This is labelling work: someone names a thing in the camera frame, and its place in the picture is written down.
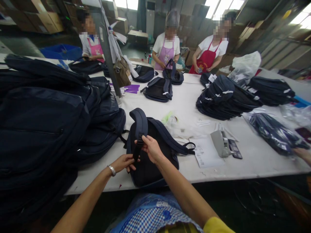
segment white shirt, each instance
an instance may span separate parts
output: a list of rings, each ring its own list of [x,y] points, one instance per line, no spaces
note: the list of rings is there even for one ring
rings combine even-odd
[[[201,57],[201,55],[203,54],[204,51],[208,50],[208,47],[210,46],[211,42],[213,40],[213,35],[206,37],[200,44],[199,44],[199,48],[202,50],[202,52],[200,53],[200,55],[198,56],[198,59]],[[227,50],[227,46],[228,46],[228,40],[227,38],[224,38],[221,43],[218,45],[216,45],[215,47],[211,44],[210,47],[210,51],[215,52],[216,51],[216,57],[218,56],[222,56],[225,55],[226,50]]]
[[[91,47],[88,41],[90,41],[91,45],[98,45],[100,44],[99,38],[94,36],[94,41],[89,37],[87,32],[82,32],[82,34],[79,35],[80,40],[82,42],[82,56],[86,55],[88,57],[92,56]]]
[[[162,34],[160,34],[157,37],[157,39],[155,41],[155,45],[153,46],[152,50],[157,53],[157,57],[160,55],[160,53],[162,51],[164,39],[165,39],[165,33],[163,32]],[[173,42],[165,39],[164,47],[167,49],[171,49],[173,47]],[[178,54],[180,54],[179,38],[178,38],[178,36],[175,36],[174,56],[178,55]]]

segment blue bin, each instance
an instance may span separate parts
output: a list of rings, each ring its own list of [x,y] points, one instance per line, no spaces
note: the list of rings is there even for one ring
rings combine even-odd
[[[82,56],[82,49],[77,46],[59,44],[40,49],[41,53],[46,58],[62,59],[62,60],[77,60]]]

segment brown bag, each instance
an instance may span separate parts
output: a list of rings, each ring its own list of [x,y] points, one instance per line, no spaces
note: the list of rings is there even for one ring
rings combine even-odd
[[[121,57],[120,61],[117,59],[113,66],[113,71],[119,87],[129,86],[131,84],[128,77],[131,76],[129,65],[123,57]]]

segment silver bracelet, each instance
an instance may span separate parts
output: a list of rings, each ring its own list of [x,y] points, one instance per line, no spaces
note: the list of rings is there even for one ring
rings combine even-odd
[[[107,167],[110,168],[110,170],[112,171],[112,176],[115,176],[117,174],[111,165],[108,165]]]

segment apron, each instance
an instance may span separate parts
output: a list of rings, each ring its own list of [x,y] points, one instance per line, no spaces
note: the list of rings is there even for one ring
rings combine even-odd
[[[96,56],[96,55],[102,55],[103,54],[103,50],[100,46],[100,44],[98,45],[91,45],[91,42],[90,42],[90,38],[88,38],[88,44],[90,45],[90,48],[91,48],[91,55],[92,56]],[[98,61],[104,63],[105,60],[104,59],[97,59]]]
[[[216,48],[215,52],[213,52],[213,51],[210,51],[210,47],[211,47],[211,44],[213,43],[213,40],[214,40],[214,38],[212,39],[212,42],[210,43],[208,50],[204,51],[203,54],[201,55],[201,57],[197,60],[197,66],[202,69],[202,73],[207,73],[207,69],[213,65],[214,60],[216,58],[216,51],[217,51],[218,47],[220,46],[220,43],[222,42],[222,40],[221,40],[218,47]],[[189,73],[190,74],[198,74],[194,71],[193,65],[192,65]]]
[[[129,206],[126,217],[110,233],[157,232],[176,222],[192,223],[199,232],[204,233],[199,225],[183,213],[171,192],[162,195],[139,194]]]
[[[170,59],[174,59],[175,51],[174,51],[174,42],[175,38],[173,40],[173,47],[171,49],[167,49],[164,47],[165,44],[165,38],[163,42],[163,46],[161,49],[161,53],[159,55],[160,61],[164,62],[164,64],[167,64]],[[172,69],[173,67],[171,64],[166,67],[167,69]],[[155,70],[164,70],[158,63],[155,63]]]

